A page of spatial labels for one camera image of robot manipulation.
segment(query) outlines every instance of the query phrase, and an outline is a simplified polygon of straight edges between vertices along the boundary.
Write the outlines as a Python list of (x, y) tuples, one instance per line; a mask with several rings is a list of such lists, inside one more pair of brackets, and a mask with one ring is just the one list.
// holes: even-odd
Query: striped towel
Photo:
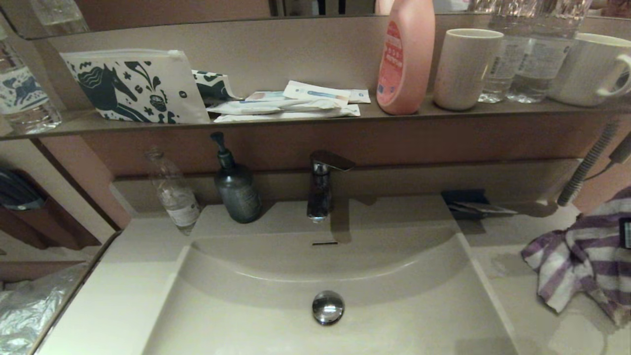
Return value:
[(631, 217), (631, 186), (565, 231), (525, 247), (539, 274), (537, 294), (561, 312), (577, 292), (590, 295), (619, 326), (631, 318), (631, 250), (620, 247), (619, 219)]

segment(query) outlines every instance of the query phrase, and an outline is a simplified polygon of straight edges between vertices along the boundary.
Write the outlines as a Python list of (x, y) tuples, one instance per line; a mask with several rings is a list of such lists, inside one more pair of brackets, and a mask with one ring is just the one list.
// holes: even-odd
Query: sink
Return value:
[[(517, 354), (453, 221), (389, 204), (351, 202), (349, 243), (327, 227), (193, 241), (143, 354)], [(345, 310), (323, 326), (311, 306), (326, 290)]]

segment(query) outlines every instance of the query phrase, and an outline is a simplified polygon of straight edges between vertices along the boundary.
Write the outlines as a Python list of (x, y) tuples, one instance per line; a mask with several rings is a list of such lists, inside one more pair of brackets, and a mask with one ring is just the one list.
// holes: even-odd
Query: ceramic cup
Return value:
[(579, 33), (552, 81), (549, 97), (566, 104), (596, 106), (631, 91), (631, 79), (616, 85), (631, 70), (631, 41)]
[(502, 37), (500, 32), (475, 28), (447, 31), (434, 83), (438, 106), (461, 111), (477, 103)]

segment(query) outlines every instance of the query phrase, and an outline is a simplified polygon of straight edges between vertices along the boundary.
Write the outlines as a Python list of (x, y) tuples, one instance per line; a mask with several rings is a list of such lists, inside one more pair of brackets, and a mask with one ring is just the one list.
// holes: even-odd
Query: chrome faucet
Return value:
[(333, 210), (331, 197), (331, 173), (329, 168), (349, 171), (355, 163), (327, 150), (316, 150), (311, 153), (311, 187), (309, 188), (309, 202), (307, 217), (320, 223)]

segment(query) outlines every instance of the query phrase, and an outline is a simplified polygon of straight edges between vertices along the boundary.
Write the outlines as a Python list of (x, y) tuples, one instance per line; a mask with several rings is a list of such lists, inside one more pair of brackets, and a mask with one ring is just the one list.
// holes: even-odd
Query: shelf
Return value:
[(212, 123), (216, 114), (210, 114), (208, 124), (158, 124), (158, 123), (138, 123), (127, 121), (111, 121), (104, 119), (94, 110), (87, 111), (66, 111), (62, 112), (63, 123), (57, 128), (39, 134), (16, 135), (9, 133), (0, 136), (3, 140), (19, 140), (30, 138), (41, 138), (47, 136), (68, 136), (80, 135), (83, 133), (108, 133), (139, 130), (163, 130), (163, 129), (203, 129), (234, 126), (252, 126), (265, 124), (303, 124), (303, 123), (350, 123), (359, 121), (392, 121), (392, 120), (413, 120), (413, 119), (454, 119), (468, 117), (497, 117), (497, 116), (526, 116), (537, 114), (629, 114), (631, 113), (631, 98), (629, 96), (611, 100), (607, 104), (599, 107), (578, 107), (565, 105), (552, 100), (544, 100), (539, 104), (520, 104), (517, 102), (501, 102), (499, 104), (482, 104), (467, 111), (447, 111), (433, 104), (431, 95), (425, 99), (416, 114), (407, 116), (390, 116), (383, 112), (372, 97), (371, 104), (360, 104), (362, 115), (360, 117), (336, 117), (322, 119), (274, 119), (261, 121), (239, 121), (231, 123)]

